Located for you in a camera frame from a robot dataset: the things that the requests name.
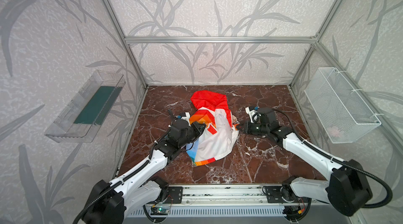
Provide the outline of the rainbow striped kids jacket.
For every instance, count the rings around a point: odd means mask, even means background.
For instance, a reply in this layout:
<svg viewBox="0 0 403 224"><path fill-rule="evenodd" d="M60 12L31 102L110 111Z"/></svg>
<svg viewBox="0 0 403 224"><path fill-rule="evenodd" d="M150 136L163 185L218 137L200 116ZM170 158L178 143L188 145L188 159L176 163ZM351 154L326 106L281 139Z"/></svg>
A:
<svg viewBox="0 0 403 224"><path fill-rule="evenodd" d="M195 92L191 101L196 112L191 123L206 125L202 135L186 146L186 152L195 166L203 166L229 155L238 138L235 129L237 119L232 115L227 97L223 94L202 90Z"/></svg>

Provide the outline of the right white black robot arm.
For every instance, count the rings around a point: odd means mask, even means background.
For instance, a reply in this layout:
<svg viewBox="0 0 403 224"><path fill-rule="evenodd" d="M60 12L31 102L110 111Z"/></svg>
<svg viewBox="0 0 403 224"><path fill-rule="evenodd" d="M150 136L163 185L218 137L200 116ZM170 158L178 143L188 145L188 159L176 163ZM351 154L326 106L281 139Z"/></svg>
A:
<svg viewBox="0 0 403 224"><path fill-rule="evenodd" d="M331 154L301 138L293 127L281 126L276 110L247 107L249 119L236 126L240 132L266 138L285 150L297 155L315 168L324 181L315 181L292 176L282 183L281 195L284 201L310 198L332 205L345 216L354 215L372 198L373 193L367 177L358 170L362 166L354 161L336 162Z"/></svg>

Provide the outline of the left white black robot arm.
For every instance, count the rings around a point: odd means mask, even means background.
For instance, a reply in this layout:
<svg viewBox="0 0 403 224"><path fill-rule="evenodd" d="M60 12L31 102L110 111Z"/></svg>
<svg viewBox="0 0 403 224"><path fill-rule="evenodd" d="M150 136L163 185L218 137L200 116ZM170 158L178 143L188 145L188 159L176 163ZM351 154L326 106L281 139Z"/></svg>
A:
<svg viewBox="0 0 403 224"><path fill-rule="evenodd" d="M174 117L166 133L157 140L148 156L123 175L94 185L83 210L73 223L121 224L137 208L167 198L168 184L154 175L171 163L204 132L205 123L191 122L190 116Z"/></svg>

